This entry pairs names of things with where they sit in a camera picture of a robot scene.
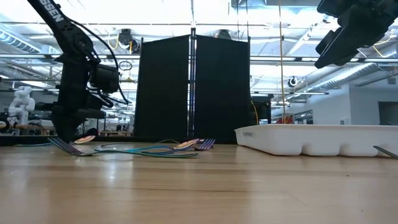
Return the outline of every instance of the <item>white utensil tray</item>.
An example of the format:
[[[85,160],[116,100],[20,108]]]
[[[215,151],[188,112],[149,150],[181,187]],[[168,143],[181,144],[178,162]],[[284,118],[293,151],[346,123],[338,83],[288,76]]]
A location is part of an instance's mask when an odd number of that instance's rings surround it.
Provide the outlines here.
[[[281,156],[386,156],[398,154],[398,126],[266,124],[235,130],[241,146]]]

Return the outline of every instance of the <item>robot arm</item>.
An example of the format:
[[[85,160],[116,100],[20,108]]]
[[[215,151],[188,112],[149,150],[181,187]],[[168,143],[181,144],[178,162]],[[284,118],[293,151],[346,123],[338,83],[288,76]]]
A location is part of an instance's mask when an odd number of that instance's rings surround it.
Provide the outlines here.
[[[49,25],[63,51],[56,59],[63,63],[58,101],[37,104],[38,110],[52,112],[51,120],[60,139],[70,142],[79,124],[86,118],[103,118],[103,101],[93,96],[87,83],[98,94],[114,93],[119,88],[117,68],[100,65],[91,39],[76,25],[81,25],[62,13],[53,0],[27,0]]]
[[[398,17],[396,0],[322,0],[318,12],[338,18],[340,28],[329,31],[316,47],[317,68],[344,65],[361,47],[371,47],[384,37]]]

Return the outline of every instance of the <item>black curtain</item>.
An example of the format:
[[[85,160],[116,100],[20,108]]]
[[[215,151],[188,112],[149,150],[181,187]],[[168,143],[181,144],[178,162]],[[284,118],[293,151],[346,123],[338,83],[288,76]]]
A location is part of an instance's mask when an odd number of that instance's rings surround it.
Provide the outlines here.
[[[249,126],[249,44],[197,36],[194,135],[236,139]]]
[[[187,137],[189,35],[143,43],[134,135]]]

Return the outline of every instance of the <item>ceiling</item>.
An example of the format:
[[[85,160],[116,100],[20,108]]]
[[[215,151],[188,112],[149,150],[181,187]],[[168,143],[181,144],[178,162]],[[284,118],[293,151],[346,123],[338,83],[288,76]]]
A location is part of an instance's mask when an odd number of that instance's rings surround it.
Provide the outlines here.
[[[61,5],[62,12],[72,19],[84,24],[95,34],[116,45],[117,34],[121,29],[131,29],[136,39],[153,41],[190,33],[196,27],[197,34],[214,36],[220,29],[228,29],[234,40],[247,41],[251,37],[251,55],[261,57],[280,56],[279,1],[240,0],[240,7],[233,7],[231,0],[54,0]],[[283,0],[281,7],[281,26],[284,41],[282,55],[285,57],[318,57],[315,47],[329,32],[338,28],[336,19],[325,17],[316,10],[320,1]],[[1,25],[18,37],[39,47],[51,46],[61,50],[52,36],[52,31],[34,11],[27,0],[8,1],[6,7],[0,8]],[[397,42],[394,23],[380,44],[382,50]],[[109,54],[106,46],[90,36],[99,54]],[[126,49],[118,47],[116,54],[129,54]],[[0,54],[26,54],[13,46],[0,42]],[[357,57],[381,57],[373,48],[361,49]],[[42,60],[9,58],[14,63],[36,70],[43,76],[52,79],[60,78],[58,72],[62,65],[45,63]],[[139,60],[130,60],[133,68],[123,72],[122,79],[137,79]],[[251,65],[251,87],[253,90],[281,91],[281,69],[275,63],[253,63]],[[9,65],[1,61],[0,66]],[[317,70],[312,63],[284,65],[284,82],[293,76],[300,81],[300,88],[335,71],[336,67]],[[122,83],[122,89],[135,100],[137,85]],[[113,95],[121,99],[119,93]]]

